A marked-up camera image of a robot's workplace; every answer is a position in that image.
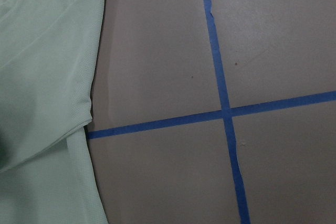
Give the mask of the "olive green long-sleeve shirt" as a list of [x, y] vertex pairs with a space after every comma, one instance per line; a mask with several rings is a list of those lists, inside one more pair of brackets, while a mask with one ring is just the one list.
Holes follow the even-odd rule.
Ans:
[[87, 147], [104, 0], [1, 0], [1, 223], [106, 223]]

